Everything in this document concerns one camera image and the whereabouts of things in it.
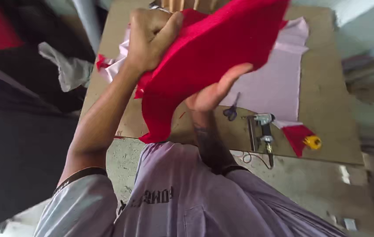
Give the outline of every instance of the shirt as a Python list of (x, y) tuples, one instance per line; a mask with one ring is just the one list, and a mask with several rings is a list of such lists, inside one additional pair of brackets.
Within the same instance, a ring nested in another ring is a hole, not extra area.
[(106, 172), (79, 171), (54, 193), (36, 237), (345, 236), (247, 170), (211, 173), (198, 148), (148, 144), (135, 186), (116, 218)]

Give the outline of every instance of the shirt pocket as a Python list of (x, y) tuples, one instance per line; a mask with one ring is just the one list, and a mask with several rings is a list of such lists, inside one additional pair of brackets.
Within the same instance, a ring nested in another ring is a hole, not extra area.
[(184, 212), (186, 237), (206, 236), (206, 218), (202, 206), (192, 207)]

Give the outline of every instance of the blue scissors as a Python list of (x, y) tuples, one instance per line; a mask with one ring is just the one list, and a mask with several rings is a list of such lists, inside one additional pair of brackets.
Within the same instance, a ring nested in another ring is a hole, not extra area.
[(229, 108), (223, 111), (224, 116), (228, 118), (229, 121), (234, 121), (237, 117), (237, 103), (238, 99), (240, 98), (241, 92), (238, 92), (237, 98), (234, 101), (234, 104)]

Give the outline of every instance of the right hand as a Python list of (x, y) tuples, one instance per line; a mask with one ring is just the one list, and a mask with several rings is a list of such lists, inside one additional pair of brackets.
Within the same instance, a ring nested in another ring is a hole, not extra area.
[(130, 15), (130, 44), (125, 64), (139, 73), (155, 69), (178, 35), (183, 22), (180, 12), (136, 9)]
[(213, 83), (187, 98), (185, 100), (187, 107), (195, 112), (214, 110), (229, 93), (235, 81), (251, 69), (253, 69), (253, 65), (248, 62), (231, 67), (219, 82)]

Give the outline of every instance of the wooden table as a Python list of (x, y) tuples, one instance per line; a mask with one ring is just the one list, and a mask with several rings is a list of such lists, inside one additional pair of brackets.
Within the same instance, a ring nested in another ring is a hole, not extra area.
[[(109, 11), (99, 53), (107, 57), (117, 57), (118, 45), (122, 42), (129, 20), (130, 10), (147, 8), (150, 0), (116, 0)], [(353, 120), (349, 96), (342, 75), (341, 58), (336, 50), (333, 32), (333, 12), (329, 8), (291, 6), (285, 16), (295, 19), (304, 16), (310, 26), (310, 36), (306, 42), (309, 48), (301, 63), (301, 85), (299, 121), (322, 139), (322, 148), (317, 151), (305, 149), (303, 157), (347, 164), (363, 164), (358, 134)], [(81, 117), (95, 103), (107, 83), (93, 70), (90, 86)], [(222, 115), (225, 106), (219, 106), (216, 120), (224, 143), (232, 150), (250, 151), (247, 122), (241, 116), (251, 111), (238, 109), (236, 120), (229, 122)], [(184, 103), (176, 109), (169, 141), (190, 143), (193, 141), (191, 117)], [(127, 105), (116, 135), (141, 137), (148, 129), (141, 115), (141, 100), (131, 99)], [(282, 131), (272, 125), (275, 155), (292, 156), (295, 153)]]

